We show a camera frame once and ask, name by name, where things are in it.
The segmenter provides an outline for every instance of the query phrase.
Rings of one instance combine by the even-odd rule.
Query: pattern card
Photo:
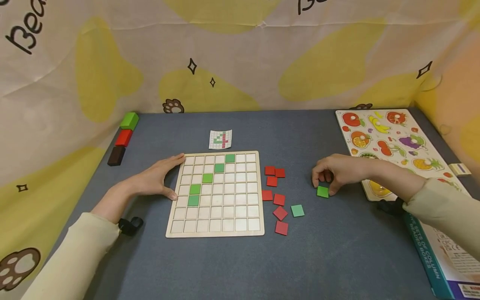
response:
[[[210,144],[208,149],[226,149],[232,147],[232,130],[210,131]]]
[[[337,110],[336,117],[352,156],[388,160],[468,194],[407,109]],[[370,201],[396,199],[376,182],[362,185]]]
[[[265,234],[258,151],[185,156],[167,238]]]

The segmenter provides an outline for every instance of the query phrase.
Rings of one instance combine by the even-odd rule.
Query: fabric backdrop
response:
[[[0,0],[0,299],[127,111],[417,104],[480,178],[477,0]]]

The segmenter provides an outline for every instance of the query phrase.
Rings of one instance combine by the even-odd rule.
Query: green square tile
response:
[[[235,162],[235,154],[225,155],[225,162],[226,163],[234,163]]]
[[[225,170],[224,164],[215,164],[215,173],[223,173]]]
[[[317,196],[328,198],[328,188],[324,186],[318,186],[317,188]]]
[[[137,123],[138,123],[138,115],[134,112],[129,112],[125,114],[125,117],[123,117],[123,120],[120,123],[120,128],[135,130]]]
[[[192,185],[190,186],[190,195],[192,195],[192,194],[194,194],[194,195],[195,195],[195,194],[196,194],[196,195],[200,194],[200,187],[201,187],[201,184],[192,184]]]
[[[188,206],[198,206],[198,201],[200,199],[199,195],[189,196],[188,197]]]
[[[293,217],[304,216],[305,215],[305,213],[303,212],[303,207],[301,206],[301,204],[292,205],[291,209],[292,209]]]
[[[202,178],[202,183],[212,183],[213,182],[213,174],[204,174]]]

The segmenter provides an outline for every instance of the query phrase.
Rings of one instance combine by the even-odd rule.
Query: red square tile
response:
[[[275,226],[275,232],[279,234],[287,235],[288,223],[277,221]]]
[[[273,204],[284,206],[285,196],[280,194],[275,194],[275,198],[273,199]]]
[[[277,178],[273,176],[267,177],[267,186],[276,186]]]
[[[266,166],[265,167],[265,175],[275,176],[275,167],[274,166]]]
[[[272,191],[262,190],[262,200],[263,200],[263,201],[272,201],[272,200],[273,200],[273,193],[272,193]]]
[[[128,146],[128,143],[130,142],[130,138],[132,137],[133,131],[130,129],[124,129],[120,132],[116,142],[115,146]]]
[[[285,178],[285,169],[275,169],[275,177]]]
[[[283,220],[283,219],[288,215],[287,211],[286,211],[283,207],[281,207],[281,206],[277,207],[276,210],[273,211],[273,214],[274,214],[280,221]]]

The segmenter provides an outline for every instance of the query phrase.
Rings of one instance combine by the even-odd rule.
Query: sleeve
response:
[[[83,213],[22,300],[83,299],[98,263],[119,236],[116,224]]]
[[[403,208],[480,261],[480,201],[431,178]]]

